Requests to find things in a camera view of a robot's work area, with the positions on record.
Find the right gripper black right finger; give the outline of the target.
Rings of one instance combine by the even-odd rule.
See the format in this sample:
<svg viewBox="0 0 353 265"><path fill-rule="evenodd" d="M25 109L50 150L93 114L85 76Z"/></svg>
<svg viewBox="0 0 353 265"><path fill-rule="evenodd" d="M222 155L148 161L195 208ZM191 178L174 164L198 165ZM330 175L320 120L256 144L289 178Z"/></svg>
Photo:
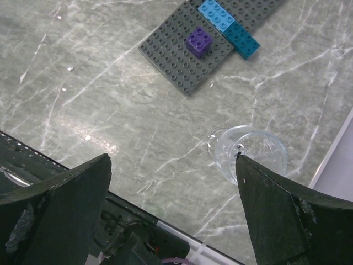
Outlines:
<svg viewBox="0 0 353 265"><path fill-rule="evenodd" d="M352 264L352 202L242 154L235 168L257 264Z"/></svg>

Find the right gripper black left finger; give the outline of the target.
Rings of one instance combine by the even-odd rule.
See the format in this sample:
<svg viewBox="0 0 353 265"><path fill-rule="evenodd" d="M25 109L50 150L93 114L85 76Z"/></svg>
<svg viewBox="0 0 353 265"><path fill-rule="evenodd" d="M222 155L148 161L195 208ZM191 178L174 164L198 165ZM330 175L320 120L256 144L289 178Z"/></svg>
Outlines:
<svg viewBox="0 0 353 265"><path fill-rule="evenodd" d="M1 194L1 264L85 264L110 180L104 153Z"/></svg>

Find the clear wine glass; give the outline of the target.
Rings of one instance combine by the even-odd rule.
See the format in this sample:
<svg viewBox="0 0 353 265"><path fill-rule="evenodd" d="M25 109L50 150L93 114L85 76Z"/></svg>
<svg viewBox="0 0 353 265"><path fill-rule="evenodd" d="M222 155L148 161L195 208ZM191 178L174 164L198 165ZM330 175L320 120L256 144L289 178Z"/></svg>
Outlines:
<svg viewBox="0 0 353 265"><path fill-rule="evenodd" d="M287 153L281 141L273 134L249 125L216 129L207 139L207 152L224 178L234 185L238 184L238 154L281 175L287 169Z"/></svg>

